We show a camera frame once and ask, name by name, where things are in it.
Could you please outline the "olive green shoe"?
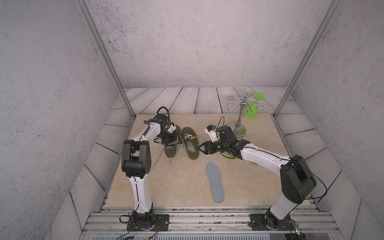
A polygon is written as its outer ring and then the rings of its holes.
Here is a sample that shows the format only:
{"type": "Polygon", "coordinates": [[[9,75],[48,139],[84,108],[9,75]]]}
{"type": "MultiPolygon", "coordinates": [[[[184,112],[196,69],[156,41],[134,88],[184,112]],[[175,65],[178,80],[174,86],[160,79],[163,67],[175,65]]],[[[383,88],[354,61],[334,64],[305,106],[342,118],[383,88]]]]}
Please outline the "olive green shoe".
{"type": "Polygon", "coordinates": [[[182,141],[186,147],[187,154],[191,160],[197,160],[199,157],[199,141],[197,134],[190,127],[182,129],[182,141]]]}
{"type": "Polygon", "coordinates": [[[165,154],[168,158],[175,157],[178,150],[178,145],[181,143],[181,128],[178,125],[176,125],[176,130],[174,131],[174,133],[178,137],[176,143],[165,147],[165,154]]]}

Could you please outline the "grey-blue insole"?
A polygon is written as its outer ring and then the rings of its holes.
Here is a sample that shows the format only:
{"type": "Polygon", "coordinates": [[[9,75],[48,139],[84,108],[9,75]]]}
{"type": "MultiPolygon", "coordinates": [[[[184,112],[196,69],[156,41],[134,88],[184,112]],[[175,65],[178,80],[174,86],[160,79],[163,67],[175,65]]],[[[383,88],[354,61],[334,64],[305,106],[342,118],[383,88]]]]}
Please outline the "grey-blue insole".
{"type": "Polygon", "coordinates": [[[206,174],[210,182],[214,201],[219,204],[222,203],[225,200],[225,193],[220,169],[215,163],[209,162],[206,165],[206,174]]]}

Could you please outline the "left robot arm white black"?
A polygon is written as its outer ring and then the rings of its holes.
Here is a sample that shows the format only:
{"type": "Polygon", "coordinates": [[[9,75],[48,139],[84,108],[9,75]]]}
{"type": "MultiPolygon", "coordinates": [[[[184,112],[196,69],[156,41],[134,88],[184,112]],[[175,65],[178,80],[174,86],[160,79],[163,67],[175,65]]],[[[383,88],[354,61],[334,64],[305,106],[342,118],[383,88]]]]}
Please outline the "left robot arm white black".
{"type": "Polygon", "coordinates": [[[180,128],[171,121],[170,112],[164,106],[157,110],[153,118],[144,121],[144,124],[145,128],[138,136],[123,143],[121,168],[130,180],[135,201],[127,231],[166,231],[169,217],[155,214],[150,197],[147,180],[152,168],[150,144],[162,144],[174,157],[177,145],[182,143],[180,128]]]}

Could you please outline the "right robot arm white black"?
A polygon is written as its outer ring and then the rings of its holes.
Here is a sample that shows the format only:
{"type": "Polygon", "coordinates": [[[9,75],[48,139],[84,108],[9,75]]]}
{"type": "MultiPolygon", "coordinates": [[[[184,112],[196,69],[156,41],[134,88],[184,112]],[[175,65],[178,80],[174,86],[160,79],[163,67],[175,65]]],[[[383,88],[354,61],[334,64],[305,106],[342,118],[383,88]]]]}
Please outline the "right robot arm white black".
{"type": "Polygon", "coordinates": [[[227,126],[217,128],[209,125],[205,128],[210,141],[199,147],[205,155],[215,153],[228,153],[231,158],[238,158],[264,167],[281,179],[282,193],[277,201],[267,210],[264,219],[259,224],[250,223],[251,228],[265,226],[269,230],[277,231],[290,219],[290,213],[304,200],[317,186],[319,178],[312,173],[303,157],[282,156],[264,150],[244,139],[237,139],[232,129],[227,126]]]}

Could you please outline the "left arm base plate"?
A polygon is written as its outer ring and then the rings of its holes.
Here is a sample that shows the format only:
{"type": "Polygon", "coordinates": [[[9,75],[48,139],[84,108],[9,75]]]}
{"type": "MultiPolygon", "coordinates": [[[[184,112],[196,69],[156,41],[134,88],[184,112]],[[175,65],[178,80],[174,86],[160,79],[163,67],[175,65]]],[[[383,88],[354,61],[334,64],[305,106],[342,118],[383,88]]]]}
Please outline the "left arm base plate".
{"type": "Polygon", "coordinates": [[[128,232],[167,232],[170,215],[134,213],[127,223],[128,232]]]}

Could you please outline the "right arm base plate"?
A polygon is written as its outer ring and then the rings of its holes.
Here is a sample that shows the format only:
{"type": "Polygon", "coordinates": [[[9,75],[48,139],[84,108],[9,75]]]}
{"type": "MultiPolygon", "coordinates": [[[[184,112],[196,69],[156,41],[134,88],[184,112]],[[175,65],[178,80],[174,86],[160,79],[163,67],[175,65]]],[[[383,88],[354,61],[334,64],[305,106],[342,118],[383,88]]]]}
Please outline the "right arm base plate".
{"type": "Polygon", "coordinates": [[[294,229],[295,223],[290,216],[283,220],[275,219],[274,216],[266,214],[250,214],[248,226],[253,231],[290,231],[294,229]]]}

